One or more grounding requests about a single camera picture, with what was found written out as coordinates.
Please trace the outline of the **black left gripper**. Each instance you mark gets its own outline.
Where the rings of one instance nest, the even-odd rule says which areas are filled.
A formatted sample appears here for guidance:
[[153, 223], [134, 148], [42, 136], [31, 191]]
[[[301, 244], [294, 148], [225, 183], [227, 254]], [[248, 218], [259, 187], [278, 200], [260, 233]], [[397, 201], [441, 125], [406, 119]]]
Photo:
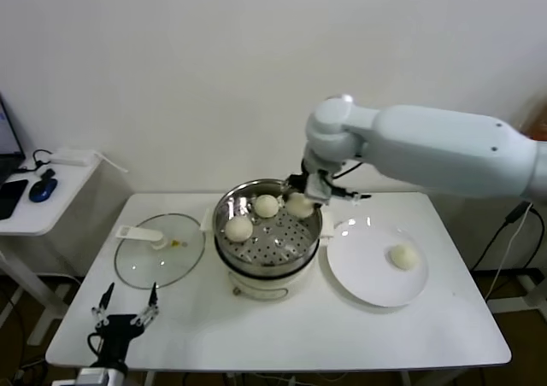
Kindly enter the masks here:
[[140, 313], [108, 316], [106, 311], [114, 288], [115, 284], [111, 283], [102, 294], [98, 305], [91, 309], [97, 334], [102, 339], [98, 352], [98, 357], [102, 360], [124, 360], [132, 340], [141, 336], [144, 327], [151, 324], [159, 313], [157, 284], [153, 283], [148, 304]]

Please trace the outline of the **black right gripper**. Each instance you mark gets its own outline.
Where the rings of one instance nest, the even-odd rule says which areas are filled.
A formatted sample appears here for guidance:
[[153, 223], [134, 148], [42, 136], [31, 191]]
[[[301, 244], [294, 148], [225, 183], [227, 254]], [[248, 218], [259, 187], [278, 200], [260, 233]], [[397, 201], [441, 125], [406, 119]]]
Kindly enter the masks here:
[[[282, 198], [289, 198], [292, 192], [303, 194], [307, 186], [307, 181], [307, 173], [291, 174], [281, 183], [280, 196]], [[320, 210], [323, 206], [324, 202], [313, 202], [314, 209]]]

